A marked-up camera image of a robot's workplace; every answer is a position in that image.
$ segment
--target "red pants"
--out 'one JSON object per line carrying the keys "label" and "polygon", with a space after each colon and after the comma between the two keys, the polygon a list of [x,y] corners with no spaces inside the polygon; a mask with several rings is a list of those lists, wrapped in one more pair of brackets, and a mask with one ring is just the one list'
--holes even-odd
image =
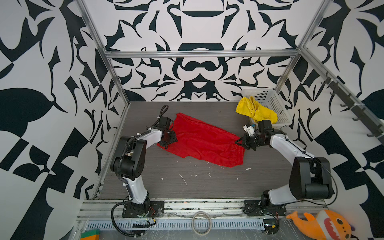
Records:
{"label": "red pants", "polygon": [[166,151],[170,153],[223,167],[243,164],[245,149],[235,144],[239,137],[232,133],[182,113],[177,114],[172,130],[176,133],[177,142],[168,146]]}

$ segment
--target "yellow cloth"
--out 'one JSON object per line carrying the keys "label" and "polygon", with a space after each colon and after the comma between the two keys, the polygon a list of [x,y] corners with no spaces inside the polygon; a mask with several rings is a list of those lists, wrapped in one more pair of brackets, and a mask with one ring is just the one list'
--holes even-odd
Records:
{"label": "yellow cloth", "polygon": [[277,122],[277,114],[273,110],[263,107],[252,96],[249,99],[242,98],[237,104],[236,112],[251,117],[255,122],[262,120],[271,120],[272,124]]}

